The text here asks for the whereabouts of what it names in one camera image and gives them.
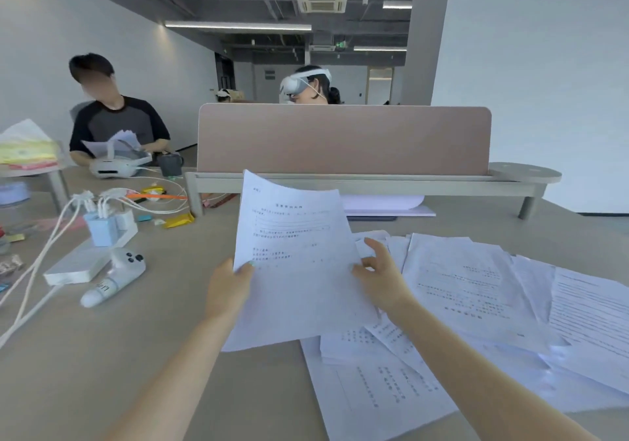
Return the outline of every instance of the black and gray t-shirt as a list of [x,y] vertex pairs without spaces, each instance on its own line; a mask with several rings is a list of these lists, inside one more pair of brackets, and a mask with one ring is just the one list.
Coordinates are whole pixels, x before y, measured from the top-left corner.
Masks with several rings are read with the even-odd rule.
[[98,101],[82,108],[74,121],[70,151],[92,155],[82,142],[106,142],[121,129],[134,132],[140,144],[170,139],[155,108],[144,100],[124,97],[124,106],[119,110],[111,110]]

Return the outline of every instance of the man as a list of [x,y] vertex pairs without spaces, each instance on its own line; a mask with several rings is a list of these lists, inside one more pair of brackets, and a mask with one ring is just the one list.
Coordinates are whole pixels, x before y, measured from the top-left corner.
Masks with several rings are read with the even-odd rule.
[[134,132],[145,151],[167,149],[170,134],[157,111],[144,100],[120,94],[109,60],[88,53],[72,57],[69,65],[72,77],[96,100],[82,108],[74,121],[70,156],[76,164],[89,166],[94,159],[83,142],[106,142],[121,129]]

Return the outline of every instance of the hand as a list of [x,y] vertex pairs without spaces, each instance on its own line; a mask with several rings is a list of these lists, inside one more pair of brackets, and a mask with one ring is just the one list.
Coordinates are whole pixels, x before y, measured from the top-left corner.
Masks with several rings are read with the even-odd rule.
[[369,238],[365,238],[365,244],[375,251],[375,257],[365,257],[362,266],[354,265],[352,274],[362,282],[371,301],[388,314],[405,302],[414,301],[384,244]]
[[237,272],[230,257],[216,267],[209,278],[205,315],[208,318],[228,315],[236,318],[249,297],[254,266],[246,263]]

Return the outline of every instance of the air conditioning unit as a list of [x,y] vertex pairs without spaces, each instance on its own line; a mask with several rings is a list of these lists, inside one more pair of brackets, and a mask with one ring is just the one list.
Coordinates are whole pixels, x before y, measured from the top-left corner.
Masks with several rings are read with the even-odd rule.
[[302,14],[343,14],[347,0],[297,0]]
[[336,45],[310,45],[310,51],[336,51]]

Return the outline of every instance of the desk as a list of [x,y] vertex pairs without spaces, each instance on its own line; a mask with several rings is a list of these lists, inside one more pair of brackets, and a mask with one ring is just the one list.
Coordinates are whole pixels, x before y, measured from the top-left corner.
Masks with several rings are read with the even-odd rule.
[[[83,180],[78,169],[66,176],[71,192]],[[114,183],[120,185],[120,180],[99,181],[98,186]],[[516,216],[521,203],[521,198],[428,197],[436,218],[355,222],[352,229],[469,236],[629,283],[629,238],[547,201],[524,223]],[[200,320],[209,274],[233,252],[237,218],[235,199],[180,228],[141,224],[128,246],[146,256],[146,274],[93,309],[79,306],[85,286],[64,287],[0,350],[3,440],[98,439]],[[53,248],[44,270],[86,236],[81,231]],[[43,237],[33,238],[19,252],[32,259],[42,243]],[[42,286],[41,280],[34,300],[45,290]],[[629,432],[628,414],[608,410],[574,418],[606,441],[621,440]],[[299,343],[221,354],[185,439],[326,440]],[[399,439],[476,437],[456,413]]]

